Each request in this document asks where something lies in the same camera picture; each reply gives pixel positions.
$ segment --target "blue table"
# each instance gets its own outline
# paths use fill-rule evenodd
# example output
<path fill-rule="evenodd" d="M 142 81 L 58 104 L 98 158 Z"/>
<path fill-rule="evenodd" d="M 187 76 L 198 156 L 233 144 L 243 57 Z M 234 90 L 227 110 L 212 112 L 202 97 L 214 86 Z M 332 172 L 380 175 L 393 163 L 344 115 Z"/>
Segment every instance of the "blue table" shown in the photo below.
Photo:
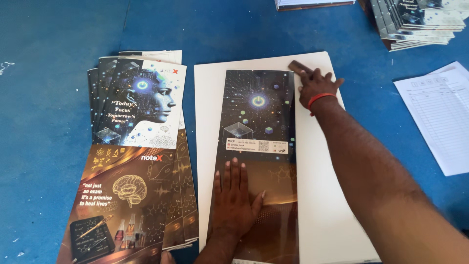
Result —
<path fill-rule="evenodd" d="M 469 228 L 469 174 L 442 174 L 392 83 L 456 60 L 469 68 L 469 30 L 389 53 L 358 4 L 277 12 L 273 0 L 5 0 L 0 23 L 0 61 L 15 63 L 0 76 L 2 263 L 55 263 L 91 144 L 86 70 L 122 50 L 183 50 L 195 177 L 194 64 L 327 51 L 347 111 Z M 174 254 L 183 264 L 197 252 Z"/>

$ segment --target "notebook cover with brain illustration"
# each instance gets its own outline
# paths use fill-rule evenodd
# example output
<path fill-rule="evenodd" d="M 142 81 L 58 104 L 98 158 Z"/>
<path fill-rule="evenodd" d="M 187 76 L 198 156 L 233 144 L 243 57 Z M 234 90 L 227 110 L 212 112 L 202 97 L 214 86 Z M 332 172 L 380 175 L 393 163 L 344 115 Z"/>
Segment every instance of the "notebook cover with brain illustration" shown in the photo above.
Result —
<path fill-rule="evenodd" d="M 299 263 L 293 72 L 227 70 L 224 88 L 213 173 L 237 157 L 248 170 L 250 201 L 266 190 L 233 263 Z"/>
<path fill-rule="evenodd" d="M 174 158 L 174 149 L 92 145 L 57 263 L 159 263 Z"/>

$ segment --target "glass cube illustration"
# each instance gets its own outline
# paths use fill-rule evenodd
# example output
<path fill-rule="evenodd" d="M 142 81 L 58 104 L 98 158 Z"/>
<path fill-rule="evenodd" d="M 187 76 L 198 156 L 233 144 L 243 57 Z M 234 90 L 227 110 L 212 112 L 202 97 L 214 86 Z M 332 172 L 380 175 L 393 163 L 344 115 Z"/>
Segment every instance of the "glass cube illustration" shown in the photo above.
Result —
<path fill-rule="evenodd" d="M 223 129 L 223 144 L 227 143 L 227 138 L 252 139 L 252 129 L 240 122 L 227 126 Z"/>
<path fill-rule="evenodd" d="M 121 135 L 110 130 L 109 128 L 103 129 L 96 133 L 96 136 L 102 140 L 102 144 L 118 144 Z"/>

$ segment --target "black notebook illustration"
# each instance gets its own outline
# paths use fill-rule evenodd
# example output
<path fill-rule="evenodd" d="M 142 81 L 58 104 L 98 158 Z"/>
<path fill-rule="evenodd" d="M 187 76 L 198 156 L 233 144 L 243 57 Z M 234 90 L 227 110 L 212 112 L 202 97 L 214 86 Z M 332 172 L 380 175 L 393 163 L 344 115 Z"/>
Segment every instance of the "black notebook illustration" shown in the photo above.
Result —
<path fill-rule="evenodd" d="M 113 242 L 113 237 L 107 228 L 107 224 L 103 224 L 86 236 L 76 240 L 80 235 L 92 229 L 103 219 L 103 216 L 97 216 L 78 220 L 70 224 L 72 258 L 76 259 L 76 263 L 88 263 L 99 256 L 114 252 L 115 244 Z"/>

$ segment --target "atom icon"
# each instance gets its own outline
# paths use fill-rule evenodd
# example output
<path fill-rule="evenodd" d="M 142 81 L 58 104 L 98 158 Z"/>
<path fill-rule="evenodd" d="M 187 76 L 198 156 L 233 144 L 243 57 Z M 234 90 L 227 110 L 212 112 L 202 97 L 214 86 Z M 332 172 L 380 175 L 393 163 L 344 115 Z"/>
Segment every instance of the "atom icon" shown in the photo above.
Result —
<path fill-rule="evenodd" d="M 104 149 L 103 148 L 100 148 L 98 149 L 98 151 L 96 152 L 96 155 L 100 156 L 104 154 Z"/>

